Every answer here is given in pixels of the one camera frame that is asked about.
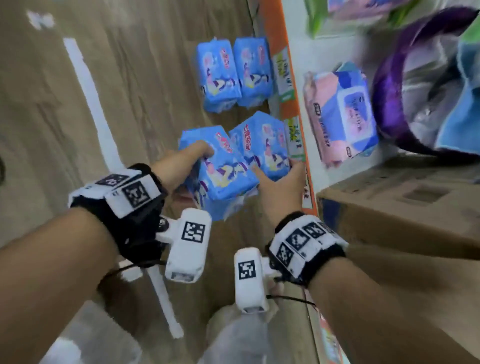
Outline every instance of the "brown cardboard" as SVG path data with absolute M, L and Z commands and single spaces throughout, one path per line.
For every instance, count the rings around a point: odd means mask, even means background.
M 320 192 L 320 217 L 350 243 L 480 259 L 478 181 L 479 164 L 398 157 Z

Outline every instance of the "beige floor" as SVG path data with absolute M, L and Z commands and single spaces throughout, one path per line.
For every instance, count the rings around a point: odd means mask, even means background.
M 54 27 L 35 29 L 27 11 L 51 14 Z M 64 38 L 76 39 L 121 159 L 129 165 L 153 162 L 176 149 L 182 130 L 216 124 L 229 130 L 254 113 L 240 108 L 221 115 L 203 112 L 193 64 L 199 42 L 251 34 L 244 0 L 3 4 L 0 156 L 6 181 L 0 186 L 0 246 L 60 214 L 69 192 L 108 172 Z M 172 208 L 168 213 L 175 215 Z M 147 278 L 130 285 L 115 279 L 105 284 L 109 312 L 140 341 L 146 358 L 155 363 L 198 360 L 208 319 L 234 301 L 234 253 L 245 246 L 262 247 L 272 235 L 272 227 L 261 221 L 258 205 L 251 201 L 227 223 L 215 224 L 202 279 L 194 285 L 168 284 L 185 329 L 183 340 L 171 338 Z M 287 303 L 286 310 L 292 308 Z M 293 309 L 292 320 L 308 322 L 303 305 Z M 280 321 L 280 326 L 289 325 Z M 291 335 L 305 345 L 312 342 L 309 330 L 306 326 L 303 338 L 303 327 L 295 326 L 280 337 Z M 294 356 L 313 363 L 312 348 Z

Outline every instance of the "purple fabric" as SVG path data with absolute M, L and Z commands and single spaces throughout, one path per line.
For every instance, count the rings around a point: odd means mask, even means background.
M 459 154 L 430 149 L 410 131 L 403 112 L 403 70 L 408 53 L 416 45 L 442 34 L 463 33 L 478 13 L 474 8 L 455 6 L 412 23 L 400 34 L 395 52 L 378 69 L 373 80 L 372 107 L 375 120 L 381 133 L 398 147 L 428 155 Z

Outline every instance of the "forearm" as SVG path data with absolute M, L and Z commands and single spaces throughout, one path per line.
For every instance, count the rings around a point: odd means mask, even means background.
M 478 363 L 347 259 L 328 262 L 309 290 L 352 363 Z
M 37 364 L 115 265 L 105 226 L 81 208 L 11 242 L 0 254 L 0 352 Z

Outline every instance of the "pink and blue package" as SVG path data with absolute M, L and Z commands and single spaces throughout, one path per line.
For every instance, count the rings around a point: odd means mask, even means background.
M 206 141 L 215 153 L 195 165 L 185 185 L 197 206 L 210 213 L 213 221 L 225 220 L 257 193 L 259 182 L 221 126 L 184 131 L 179 149 L 199 140 Z
M 273 181 L 290 171 L 285 126 L 280 120 L 258 111 L 229 134 L 249 167 L 256 164 Z
M 230 110 L 242 96 L 230 41 L 200 43 L 197 66 L 204 109 L 215 113 Z
M 272 64 L 265 38 L 238 38 L 233 55 L 242 98 L 238 105 L 251 108 L 263 104 L 274 91 Z
M 337 167 L 378 144 L 368 86 L 360 70 L 308 73 L 303 94 L 327 167 Z

